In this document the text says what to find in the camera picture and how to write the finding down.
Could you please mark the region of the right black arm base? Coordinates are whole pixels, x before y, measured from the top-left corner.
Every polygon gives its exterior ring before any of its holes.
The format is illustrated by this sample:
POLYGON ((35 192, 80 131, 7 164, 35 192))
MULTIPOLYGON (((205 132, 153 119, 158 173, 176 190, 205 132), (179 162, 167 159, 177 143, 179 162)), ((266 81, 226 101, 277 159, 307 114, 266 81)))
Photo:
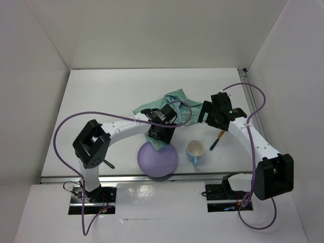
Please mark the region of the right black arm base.
POLYGON ((205 191, 201 193, 207 199, 207 209, 212 212, 234 212, 241 206, 245 195, 243 191, 233 191, 228 179, 237 173, 231 173, 222 178, 220 184, 206 184, 205 191))

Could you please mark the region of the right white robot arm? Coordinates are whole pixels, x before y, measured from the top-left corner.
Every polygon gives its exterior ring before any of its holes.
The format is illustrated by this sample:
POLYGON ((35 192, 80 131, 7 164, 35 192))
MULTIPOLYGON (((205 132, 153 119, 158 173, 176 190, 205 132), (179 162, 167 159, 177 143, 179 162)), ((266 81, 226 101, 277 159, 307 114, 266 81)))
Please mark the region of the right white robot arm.
POLYGON ((294 189, 294 160, 273 148, 250 123, 241 108, 233 108, 226 92, 212 95, 204 101, 198 122, 232 134, 252 157, 251 174, 225 177, 221 193, 233 198, 239 191, 251 192, 266 200, 294 189))

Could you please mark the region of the purple plastic plate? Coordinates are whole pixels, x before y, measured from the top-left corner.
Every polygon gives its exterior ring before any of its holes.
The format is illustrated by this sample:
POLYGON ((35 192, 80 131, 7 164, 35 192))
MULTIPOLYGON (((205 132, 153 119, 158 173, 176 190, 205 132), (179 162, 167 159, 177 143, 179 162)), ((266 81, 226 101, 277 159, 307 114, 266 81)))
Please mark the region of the purple plastic plate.
POLYGON ((178 162, 178 153, 172 144, 157 151, 149 142, 146 142, 137 154, 139 168, 144 174, 154 178, 169 175, 176 169, 178 162))

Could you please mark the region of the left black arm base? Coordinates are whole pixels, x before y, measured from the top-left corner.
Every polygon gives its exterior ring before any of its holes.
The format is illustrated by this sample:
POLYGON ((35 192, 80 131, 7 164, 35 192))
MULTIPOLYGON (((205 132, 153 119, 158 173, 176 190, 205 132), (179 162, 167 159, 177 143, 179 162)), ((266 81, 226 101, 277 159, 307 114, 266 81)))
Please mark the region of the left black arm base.
MULTIPOLYGON (((63 183, 63 189, 70 193, 69 215, 82 214, 83 189, 79 182, 66 181, 63 183)), ((93 192, 86 192, 85 196, 85 215, 95 215, 98 212, 102 214, 115 214, 116 185, 101 185, 93 192)))

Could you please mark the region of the light blue mug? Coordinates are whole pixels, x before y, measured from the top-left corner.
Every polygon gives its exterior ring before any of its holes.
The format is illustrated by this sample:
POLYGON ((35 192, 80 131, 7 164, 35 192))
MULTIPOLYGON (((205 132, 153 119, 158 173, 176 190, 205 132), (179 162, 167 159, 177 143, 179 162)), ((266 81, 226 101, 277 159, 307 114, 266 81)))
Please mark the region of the light blue mug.
POLYGON ((198 160, 203 155, 204 151, 204 145, 200 141, 192 140, 186 147, 187 159, 196 167, 198 160))

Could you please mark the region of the gold fork dark handle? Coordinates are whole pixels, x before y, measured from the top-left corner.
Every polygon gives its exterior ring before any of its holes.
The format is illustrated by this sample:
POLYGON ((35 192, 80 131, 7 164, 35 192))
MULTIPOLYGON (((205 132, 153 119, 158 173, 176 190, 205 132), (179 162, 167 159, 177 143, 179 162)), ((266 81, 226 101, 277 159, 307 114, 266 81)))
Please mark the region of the gold fork dark handle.
POLYGON ((110 162, 104 160, 103 161, 107 166, 109 166, 111 169, 115 169, 115 166, 113 164, 111 164, 110 162))

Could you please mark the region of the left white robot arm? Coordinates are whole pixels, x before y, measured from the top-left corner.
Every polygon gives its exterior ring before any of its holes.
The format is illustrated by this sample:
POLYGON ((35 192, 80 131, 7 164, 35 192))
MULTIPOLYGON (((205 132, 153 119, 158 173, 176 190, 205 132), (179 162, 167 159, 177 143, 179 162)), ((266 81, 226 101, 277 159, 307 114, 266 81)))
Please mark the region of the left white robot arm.
POLYGON ((167 104, 161 109, 144 109, 130 120, 104 124, 95 119, 87 122, 72 144, 85 179, 80 183, 83 198, 94 202, 101 197, 99 165, 105 161, 109 146, 138 134, 147 134, 154 140, 169 144, 175 129, 160 125, 174 126, 176 118, 176 111, 167 104))

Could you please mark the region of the green patterned placemat cloth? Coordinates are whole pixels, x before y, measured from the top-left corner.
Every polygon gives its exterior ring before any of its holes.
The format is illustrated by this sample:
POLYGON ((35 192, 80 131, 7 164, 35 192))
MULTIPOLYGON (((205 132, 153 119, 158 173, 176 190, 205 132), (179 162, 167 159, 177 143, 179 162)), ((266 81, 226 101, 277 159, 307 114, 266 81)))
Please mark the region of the green patterned placemat cloth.
MULTIPOLYGON (((201 102, 197 102, 197 101, 193 101, 190 100, 186 97, 184 91, 182 89, 167 93, 164 95, 163 98, 160 98, 156 101, 152 101, 149 103, 146 103, 144 105, 139 106, 138 108, 136 108, 135 110, 133 110, 133 114, 137 114, 139 113, 141 110, 143 109, 147 109, 147 108, 158 108, 161 109, 164 107, 164 105, 166 104, 170 104, 173 101, 182 101, 187 103, 192 111, 192 115, 190 120, 185 124, 185 126, 190 126, 193 124, 197 123, 201 108, 203 106, 203 104, 201 102)), ((177 118, 175 119, 175 123, 184 123, 190 115, 190 111, 189 108, 183 104, 183 103, 173 103, 171 104, 171 107, 176 111, 177 113, 177 118)))

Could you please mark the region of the gold knife dark handle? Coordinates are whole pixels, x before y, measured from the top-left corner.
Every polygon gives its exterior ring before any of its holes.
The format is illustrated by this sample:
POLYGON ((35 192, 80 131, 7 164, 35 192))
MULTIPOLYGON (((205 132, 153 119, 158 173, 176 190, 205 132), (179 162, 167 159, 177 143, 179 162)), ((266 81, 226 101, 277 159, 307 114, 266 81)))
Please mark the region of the gold knife dark handle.
POLYGON ((222 130, 219 134, 218 134, 218 136, 217 136, 217 139, 215 140, 215 142, 211 145, 211 147, 210 147, 210 151, 212 151, 214 148, 215 148, 215 146, 217 145, 217 143, 219 142, 219 140, 220 140, 220 138, 223 136, 223 134, 224 134, 224 130, 222 130))

